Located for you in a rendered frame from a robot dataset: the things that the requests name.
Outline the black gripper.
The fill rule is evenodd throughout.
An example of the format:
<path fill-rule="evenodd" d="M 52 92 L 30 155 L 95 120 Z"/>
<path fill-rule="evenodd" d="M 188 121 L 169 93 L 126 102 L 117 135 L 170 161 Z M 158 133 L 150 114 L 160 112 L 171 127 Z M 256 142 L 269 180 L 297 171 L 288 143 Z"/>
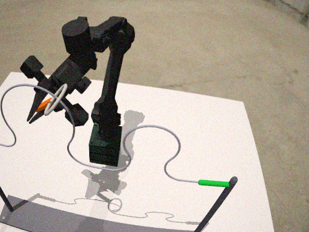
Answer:
<path fill-rule="evenodd" d="M 84 76 L 83 71 L 78 66 L 78 64 L 76 64 L 74 61 L 72 61 L 70 59 L 69 60 L 66 59 L 60 66 L 65 64 L 65 62 L 69 67 L 71 67 L 72 70 L 75 71 L 75 73 L 80 71 L 81 74 Z M 44 66 L 40 63 L 40 61 L 38 61 L 38 59 L 35 56 L 29 56 L 23 62 L 22 66 L 20 67 L 20 70 L 23 72 L 23 74 L 25 74 L 25 76 L 27 78 L 31 78 L 31 79 L 35 78 L 36 80 L 38 80 L 39 83 L 37 84 L 37 86 L 42 87 L 42 88 L 52 92 L 53 94 L 55 94 L 57 92 L 57 90 L 61 86 L 64 85 L 64 83 L 62 81 L 59 81 L 59 79 L 56 78 L 56 76 L 47 78 L 40 71 L 43 67 Z M 83 76 L 82 76 L 82 78 L 83 78 Z M 34 102 L 32 104 L 32 108 L 29 112 L 28 118 L 26 120 L 27 122 L 29 122 L 29 120 L 33 117 L 30 120 L 29 124 L 33 123 L 38 118 L 41 118 L 44 115 L 45 109 L 43 109 L 42 111 L 39 111 L 37 114 L 35 114 L 35 112 L 38 109 L 38 107 L 40 106 L 43 99 L 48 94 L 45 91 L 40 90 L 38 88 L 34 88 L 34 90 L 36 92 L 35 97 L 34 97 Z M 66 98 L 68 93 L 69 93 L 69 91 L 67 89 L 63 98 L 61 98 L 61 101 L 66 105 L 66 107 L 70 111 L 70 113 L 73 117 L 73 120 L 74 120 L 75 127 L 83 126 L 89 120 L 89 113 L 86 110 L 84 110 L 79 103 L 76 103 L 76 104 L 70 103 L 68 101 L 68 99 Z M 55 109 L 53 111 L 59 112 L 59 111 L 62 111 L 63 109 L 65 109 L 65 108 L 59 102 L 58 105 L 55 107 Z M 71 121 L 70 116 L 69 116 L 67 111 L 65 111 L 65 118 L 72 124 L 72 121 Z"/>

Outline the orange handle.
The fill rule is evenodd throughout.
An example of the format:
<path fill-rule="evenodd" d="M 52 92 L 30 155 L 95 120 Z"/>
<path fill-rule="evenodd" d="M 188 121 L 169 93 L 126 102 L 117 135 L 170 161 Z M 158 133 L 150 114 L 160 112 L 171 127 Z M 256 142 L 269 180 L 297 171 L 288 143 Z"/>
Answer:
<path fill-rule="evenodd" d="M 68 85 L 64 84 L 63 86 L 61 86 L 57 92 L 54 95 L 58 95 L 60 92 L 61 94 L 59 95 L 59 97 L 57 98 L 57 100 L 54 102 L 55 98 L 51 97 L 49 99 L 47 99 L 46 101 L 44 101 L 43 103 L 40 104 L 40 106 L 38 107 L 38 109 L 36 110 L 36 112 L 42 111 L 43 109 L 45 109 L 44 111 L 44 115 L 48 116 L 50 113 L 52 113 L 52 111 L 55 109 L 55 107 L 58 105 L 58 103 L 60 102 L 61 98 L 63 98 L 66 90 L 68 89 Z M 54 102 L 54 104 L 52 105 L 52 103 Z M 51 108 L 50 108 L 51 107 Z"/>

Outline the grey wire frame on two posts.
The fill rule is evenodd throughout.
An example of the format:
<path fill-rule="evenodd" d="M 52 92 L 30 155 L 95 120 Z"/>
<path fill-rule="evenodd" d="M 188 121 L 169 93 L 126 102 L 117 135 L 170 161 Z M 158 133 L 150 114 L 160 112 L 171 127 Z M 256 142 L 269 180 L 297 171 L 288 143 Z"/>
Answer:
<path fill-rule="evenodd" d="M 20 86 L 35 87 L 35 88 L 45 91 L 46 93 L 49 93 L 56 100 L 58 98 L 52 92 L 42 87 L 33 85 L 33 84 L 17 84 L 7 89 L 2 96 L 0 109 L 1 109 L 1 114 L 2 114 L 2 117 L 6 125 L 13 133 L 15 141 L 12 145 L 0 144 L 1 146 L 4 146 L 4 147 L 14 146 L 16 144 L 16 135 L 13 132 L 12 128 L 8 125 L 7 121 L 5 120 L 3 110 L 2 110 L 2 101 L 8 91 L 10 91 L 12 88 L 20 87 Z M 202 222 L 197 226 L 195 231 L 175 230 L 175 229 L 155 228 L 155 227 L 139 226 L 139 225 L 132 225 L 132 224 L 124 224 L 124 223 L 79 215 L 76 213 L 71 213 L 71 212 L 67 212 L 64 210 L 55 209 L 55 208 L 41 205 L 38 203 L 33 203 L 33 202 L 20 199 L 14 196 L 10 196 L 10 195 L 8 195 L 8 197 L 6 198 L 1 187 L 0 187 L 0 196 L 3 199 L 5 204 L 2 209 L 2 213 L 0 214 L 0 223 L 10 225 L 12 227 L 16 227 L 21 230 L 25 230 L 29 232 L 201 232 L 204 226 L 208 223 L 208 221 L 212 218 L 212 216 L 218 210 L 220 205 L 222 205 L 222 203 L 225 201 L 226 197 L 228 196 L 228 194 L 231 192 L 231 190 L 234 188 L 235 184 L 238 181 L 238 178 L 236 176 L 233 176 L 229 182 L 212 181 L 212 180 L 208 181 L 205 179 L 199 180 L 199 181 L 191 181 L 191 180 L 187 181 L 184 179 L 176 179 L 172 177 L 171 175 L 167 173 L 166 165 L 168 164 L 168 162 L 170 162 L 172 159 L 178 156 L 178 153 L 180 152 L 180 148 L 181 148 L 180 140 L 178 136 L 174 132 L 170 131 L 169 129 L 162 127 L 162 126 L 151 125 L 151 124 L 134 127 L 133 129 L 131 129 L 130 131 L 126 133 L 125 137 L 123 138 L 123 148 L 129 157 L 129 162 L 125 167 L 121 169 L 107 169 L 107 168 L 102 168 L 99 166 L 92 166 L 92 165 L 84 164 L 78 161 L 77 159 L 75 159 L 69 151 L 69 145 L 75 136 L 75 124 L 74 124 L 73 117 L 70 111 L 68 110 L 68 108 L 66 107 L 66 105 L 62 101 L 60 101 L 60 104 L 66 109 L 72 121 L 73 133 L 72 133 L 72 138 L 68 142 L 67 150 L 68 150 L 69 155 L 76 162 L 84 166 L 89 166 L 89 167 L 97 168 L 97 169 L 104 169 L 107 171 L 124 170 L 131 163 L 130 153 L 128 152 L 125 146 L 125 140 L 128 137 L 128 134 L 130 134 L 136 129 L 140 129 L 144 127 L 155 127 L 155 128 L 166 130 L 167 132 L 172 134 L 178 141 L 178 150 L 176 154 L 172 158 L 170 158 L 165 163 L 165 166 L 164 166 L 165 174 L 167 176 L 169 176 L 171 179 L 175 179 L 176 181 L 192 182 L 192 183 L 198 183 L 198 185 L 212 186 L 212 187 L 214 186 L 215 187 L 225 187 L 225 189 L 223 190 L 219 198 L 216 200 L 216 202 L 213 204 L 210 211 L 204 217 Z"/>

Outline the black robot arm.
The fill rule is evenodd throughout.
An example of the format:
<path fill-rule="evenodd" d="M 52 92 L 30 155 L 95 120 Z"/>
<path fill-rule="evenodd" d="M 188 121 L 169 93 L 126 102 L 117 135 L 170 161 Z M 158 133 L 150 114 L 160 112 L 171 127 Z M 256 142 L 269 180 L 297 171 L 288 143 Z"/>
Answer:
<path fill-rule="evenodd" d="M 95 52 L 103 53 L 109 47 L 110 55 L 105 72 L 101 97 L 95 102 L 91 118 L 99 124 L 97 139 L 114 142 L 121 125 L 121 115 L 115 100 L 117 83 L 123 62 L 123 55 L 130 49 L 135 39 L 134 27 L 127 18 L 112 16 L 95 27 L 89 26 L 87 17 L 78 17 L 62 26 L 62 35 L 68 60 L 74 61 L 85 75 L 90 69 L 96 69 Z M 66 61 L 67 62 L 67 61 Z M 68 85 L 69 95 L 76 89 L 80 94 L 92 83 L 87 77 L 82 78 L 80 71 L 75 73 L 67 64 L 58 67 L 51 77 Z M 80 76 L 81 75 L 81 76 Z"/>

